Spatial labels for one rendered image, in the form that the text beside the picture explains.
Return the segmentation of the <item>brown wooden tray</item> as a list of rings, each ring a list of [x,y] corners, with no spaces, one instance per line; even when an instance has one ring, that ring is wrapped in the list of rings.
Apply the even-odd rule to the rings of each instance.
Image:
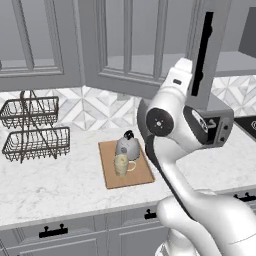
[[[155,177],[150,169],[143,149],[140,149],[140,157],[136,160],[136,168],[120,177],[114,168],[116,140],[98,143],[101,164],[107,189],[116,189],[127,186],[152,183]]]

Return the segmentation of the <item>cream mug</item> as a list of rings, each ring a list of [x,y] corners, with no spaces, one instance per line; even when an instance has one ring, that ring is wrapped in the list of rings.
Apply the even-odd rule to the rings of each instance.
[[[136,168],[136,162],[130,161],[125,154],[119,154],[114,158],[114,168],[117,176],[125,176]]]

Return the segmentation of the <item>grey glass-panel cabinet door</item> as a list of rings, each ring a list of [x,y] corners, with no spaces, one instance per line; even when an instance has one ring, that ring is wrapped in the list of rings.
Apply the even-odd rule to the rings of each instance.
[[[231,6],[231,0],[193,0],[191,11],[191,23],[188,34],[186,57],[193,63],[192,80],[189,86],[186,104],[206,110],[211,94],[212,82],[217,69],[219,54],[225,35],[226,23]],[[208,41],[208,47],[203,67],[204,77],[200,83],[196,97],[191,95],[194,73],[198,58],[202,29],[207,11],[213,12],[212,34]]]
[[[73,0],[0,0],[0,91],[80,86]]]
[[[152,97],[191,55],[202,0],[78,0],[86,85]]]

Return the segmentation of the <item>grey kettle with black lid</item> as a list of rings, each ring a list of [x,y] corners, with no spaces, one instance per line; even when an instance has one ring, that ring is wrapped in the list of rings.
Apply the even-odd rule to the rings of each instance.
[[[135,161],[140,157],[139,141],[134,137],[132,130],[127,130],[117,141],[115,154],[125,154],[129,161]]]

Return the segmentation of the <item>dark grey range hood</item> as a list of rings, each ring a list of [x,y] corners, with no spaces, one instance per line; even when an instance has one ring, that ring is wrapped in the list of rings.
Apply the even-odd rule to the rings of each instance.
[[[256,58],[256,7],[249,8],[239,51],[252,58]]]

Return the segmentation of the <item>black hob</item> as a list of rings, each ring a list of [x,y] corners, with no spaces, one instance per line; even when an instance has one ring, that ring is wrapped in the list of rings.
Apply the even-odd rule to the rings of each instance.
[[[253,140],[256,141],[256,115],[236,117],[234,122]]]

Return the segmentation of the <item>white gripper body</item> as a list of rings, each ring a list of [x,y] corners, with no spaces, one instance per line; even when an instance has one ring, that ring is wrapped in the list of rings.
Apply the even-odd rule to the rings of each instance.
[[[177,77],[187,77],[192,75],[193,63],[187,58],[180,58],[174,66]]]

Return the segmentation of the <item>grey drawer front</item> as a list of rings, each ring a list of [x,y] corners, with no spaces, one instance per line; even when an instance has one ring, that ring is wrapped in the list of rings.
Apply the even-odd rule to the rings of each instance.
[[[239,191],[239,192],[236,192],[236,193],[244,193],[244,192],[249,192],[251,195],[256,195],[256,192],[253,192],[253,191]],[[256,201],[244,202],[244,203],[247,204],[254,211],[254,213],[256,214]]]
[[[67,234],[47,238],[39,237],[39,233],[44,230],[45,226],[48,226],[50,230],[54,230],[59,229],[60,224],[63,224],[65,227],[68,228]],[[67,238],[79,234],[92,234],[101,231],[104,231],[106,233],[105,217],[103,215],[59,220],[56,222],[48,222],[46,224],[15,228],[12,233],[15,237],[16,246],[20,246],[37,242],[46,242],[51,239]]]
[[[144,218],[147,209],[156,213],[155,205],[108,213],[106,217],[107,228],[109,230],[125,228],[142,229],[150,226],[160,226],[158,218],[147,220]]]

